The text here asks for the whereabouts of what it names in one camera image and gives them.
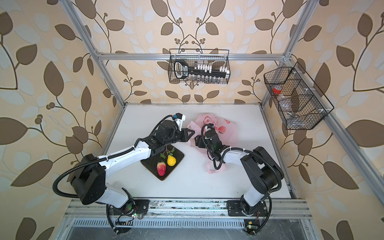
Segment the pink plastic bag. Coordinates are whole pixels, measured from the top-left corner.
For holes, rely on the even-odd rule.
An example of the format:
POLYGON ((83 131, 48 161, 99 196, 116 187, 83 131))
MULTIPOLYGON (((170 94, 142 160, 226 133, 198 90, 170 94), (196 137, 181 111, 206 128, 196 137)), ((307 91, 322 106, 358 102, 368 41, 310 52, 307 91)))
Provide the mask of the pink plastic bag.
POLYGON ((195 138, 201 134, 204 124, 213 124, 216 134, 223 145, 234 147, 238 142, 238 128, 234 122, 217 117, 214 114, 200 114, 195 121, 191 121, 188 129, 195 131, 188 144, 204 154, 207 150, 196 146, 195 138))

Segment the small yellow fake lemon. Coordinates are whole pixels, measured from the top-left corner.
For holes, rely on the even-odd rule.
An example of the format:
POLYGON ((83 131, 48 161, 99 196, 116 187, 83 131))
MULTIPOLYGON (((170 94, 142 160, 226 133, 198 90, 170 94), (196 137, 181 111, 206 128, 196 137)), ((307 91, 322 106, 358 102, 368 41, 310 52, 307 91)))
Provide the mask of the small yellow fake lemon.
POLYGON ((160 155, 161 158, 167 160, 167 165, 170 167, 173 167, 177 163, 177 159, 174 157, 175 150, 175 148, 172 148, 171 150, 166 148, 166 150, 160 155))

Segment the red fake strawberry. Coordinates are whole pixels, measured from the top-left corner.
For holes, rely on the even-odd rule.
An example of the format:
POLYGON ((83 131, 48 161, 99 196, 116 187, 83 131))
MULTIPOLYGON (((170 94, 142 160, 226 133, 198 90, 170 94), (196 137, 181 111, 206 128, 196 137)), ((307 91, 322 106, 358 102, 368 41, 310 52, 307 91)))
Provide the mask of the red fake strawberry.
POLYGON ((164 176, 166 173, 167 165, 165 162, 159 162, 157 164, 157 172, 160 177, 164 176))

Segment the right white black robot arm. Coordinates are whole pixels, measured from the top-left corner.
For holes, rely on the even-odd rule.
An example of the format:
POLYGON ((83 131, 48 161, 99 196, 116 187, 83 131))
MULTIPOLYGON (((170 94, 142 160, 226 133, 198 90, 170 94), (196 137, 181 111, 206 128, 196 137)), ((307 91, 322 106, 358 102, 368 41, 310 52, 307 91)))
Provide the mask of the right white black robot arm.
POLYGON ((201 134, 195 137, 195 143, 198 148, 207 150, 216 171, 224 164, 236 164, 244 168, 251 186, 240 198, 239 208, 243 215, 256 214, 258 207, 271 199, 271 193, 282 188, 284 173, 263 147, 250 151, 224 145, 213 124, 203 125, 201 134))

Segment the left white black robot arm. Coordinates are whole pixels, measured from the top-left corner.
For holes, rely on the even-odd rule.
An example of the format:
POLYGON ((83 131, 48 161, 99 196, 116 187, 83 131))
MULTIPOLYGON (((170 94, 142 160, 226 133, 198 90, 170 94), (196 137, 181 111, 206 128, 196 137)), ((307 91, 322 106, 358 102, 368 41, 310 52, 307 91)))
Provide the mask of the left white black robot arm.
POLYGON ((183 128, 184 120, 180 113, 168 115, 131 147, 104 156, 85 156, 77 166, 58 176, 53 183, 54 193, 80 199, 83 205, 99 203, 125 210, 133 197, 126 189, 109 186, 107 178, 133 163, 162 154, 171 144, 188 142, 195 131, 183 128))

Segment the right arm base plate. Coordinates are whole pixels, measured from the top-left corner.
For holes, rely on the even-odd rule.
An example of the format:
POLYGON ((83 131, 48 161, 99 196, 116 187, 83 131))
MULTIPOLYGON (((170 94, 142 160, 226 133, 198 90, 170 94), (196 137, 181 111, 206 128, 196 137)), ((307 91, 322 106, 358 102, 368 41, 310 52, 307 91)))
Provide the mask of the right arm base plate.
POLYGON ((251 207, 243 200, 231 200, 226 202, 226 207, 230 217, 266 217, 269 212, 267 205, 261 202, 251 207))

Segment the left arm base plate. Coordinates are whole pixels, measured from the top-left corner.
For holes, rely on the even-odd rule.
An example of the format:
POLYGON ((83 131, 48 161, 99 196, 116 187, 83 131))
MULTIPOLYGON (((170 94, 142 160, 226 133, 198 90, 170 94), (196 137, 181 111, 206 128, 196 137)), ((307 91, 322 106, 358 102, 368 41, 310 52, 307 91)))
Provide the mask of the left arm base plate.
POLYGON ((150 200, 148 199, 131 199, 128 200, 121 208, 116 208, 114 206, 110 206, 109 210, 112 211, 113 215, 145 215, 150 206, 150 200))

